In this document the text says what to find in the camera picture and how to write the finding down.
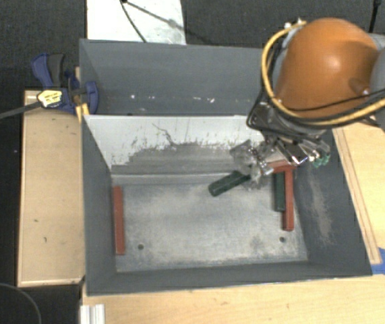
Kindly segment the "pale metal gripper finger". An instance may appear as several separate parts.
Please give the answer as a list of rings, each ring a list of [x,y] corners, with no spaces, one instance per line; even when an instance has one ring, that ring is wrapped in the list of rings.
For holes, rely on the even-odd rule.
[[[265,177],[273,172],[274,168],[264,161],[252,163],[247,167],[247,175],[250,179],[246,181],[245,187],[248,190],[259,190],[263,186]]]
[[[229,153],[235,164],[240,168],[261,166],[263,158],[260,144],[254,144],[250,139],[233,147]]]

